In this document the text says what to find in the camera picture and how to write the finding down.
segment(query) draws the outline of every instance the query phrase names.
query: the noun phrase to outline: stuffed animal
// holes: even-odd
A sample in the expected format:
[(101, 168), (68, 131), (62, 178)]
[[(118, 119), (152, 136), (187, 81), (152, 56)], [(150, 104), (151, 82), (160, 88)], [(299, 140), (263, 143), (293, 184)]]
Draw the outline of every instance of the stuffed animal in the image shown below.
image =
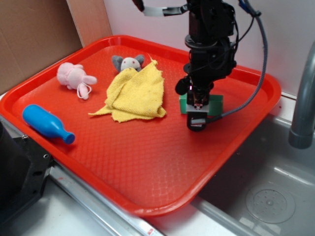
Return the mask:
[(92, 91), (91, 86), (97, 83), (97, 78), (87, 75), (82, 65), (74, 65), (70, 62), (61, 64), (58, 68), (57, 79), (68, 89), (76, 89), (79, 98), (87, 100)]
[(139, 72), (144, 62), (144, 56), (138, 55), (135, 58), (125, 58), (125, 59), (120, 56), (113, 56), (112, 62), (114, 64), (114, 67), (118, 70), (118, 72), (121, 72), (122, 70), (125, 70), (126, 68), (134, 68)]

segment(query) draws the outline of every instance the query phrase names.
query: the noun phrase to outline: gray faucet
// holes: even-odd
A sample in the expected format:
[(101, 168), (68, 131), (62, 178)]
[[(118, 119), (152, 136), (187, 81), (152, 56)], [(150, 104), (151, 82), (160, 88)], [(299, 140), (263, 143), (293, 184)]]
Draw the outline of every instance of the gray faucet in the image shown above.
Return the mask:
[(299, 149), (311, 146), (315, 128), (315, 42), (307, 58), (294, 109), (289, 143)]

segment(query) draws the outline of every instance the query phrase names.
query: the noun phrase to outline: metal sink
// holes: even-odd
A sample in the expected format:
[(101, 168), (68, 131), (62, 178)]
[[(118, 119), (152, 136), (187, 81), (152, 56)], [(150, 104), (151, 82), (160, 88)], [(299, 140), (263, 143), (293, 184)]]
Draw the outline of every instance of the metal sink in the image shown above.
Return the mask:
[(315, 142), (291, 147), (290, 125), (269, 115), (199, 193), (212, 212), (246, 226), (240, 235), (315, 234)]

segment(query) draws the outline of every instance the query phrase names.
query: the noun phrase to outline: plastic tray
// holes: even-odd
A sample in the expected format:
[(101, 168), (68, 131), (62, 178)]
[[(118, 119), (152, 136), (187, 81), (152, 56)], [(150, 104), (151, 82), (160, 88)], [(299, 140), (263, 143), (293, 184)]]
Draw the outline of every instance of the plastic tray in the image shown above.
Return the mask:
[[(111, 57), (145, 56), (158, 61), (165, 78), (164, 118), (150, 121), (114, 122), (110, 115), (91, 117), (104, 106), (106, 90), (117, 75)], [(186, 127), (180, 113), (175, 85), (186, 74), (188, 52), (129, 37), (99, 40), (68, 56), (9, 91), (0, 102), (0, 112), (22, 132), (47, 149), (52, 156), (101, 194), (139, 216), (171, 212), (189, 203), (216, 171), (278, 102), (281, 89), (266, 75), (261, 91), (243, 110), (211, 123), (201, 132)], [(88, 100), (59, 84), (57, 69), (63, 62), (82, 64), (87, 74), (98, 78)], [(224, 80), (215, 82), (212, 94), (224, 96), (224, 110), (239, 105), (252, 94), (260, 73), (238, 66)], [(29, 104), (38, 104), (57, 115), (66, 130), (75, 133), (71, 145), (46, 139), (22, 119)]]

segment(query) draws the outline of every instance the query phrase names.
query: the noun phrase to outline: cardboard wall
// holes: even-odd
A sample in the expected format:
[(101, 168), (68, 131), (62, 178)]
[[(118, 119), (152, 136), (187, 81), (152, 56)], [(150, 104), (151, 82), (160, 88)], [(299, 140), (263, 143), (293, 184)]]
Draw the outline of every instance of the cardboard wall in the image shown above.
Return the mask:
[(112, 35), (103, 0), (67, 0), (67, 3), (84, 47)]
[(0, 1), (0, 94), (80, 48), (66, 0)]

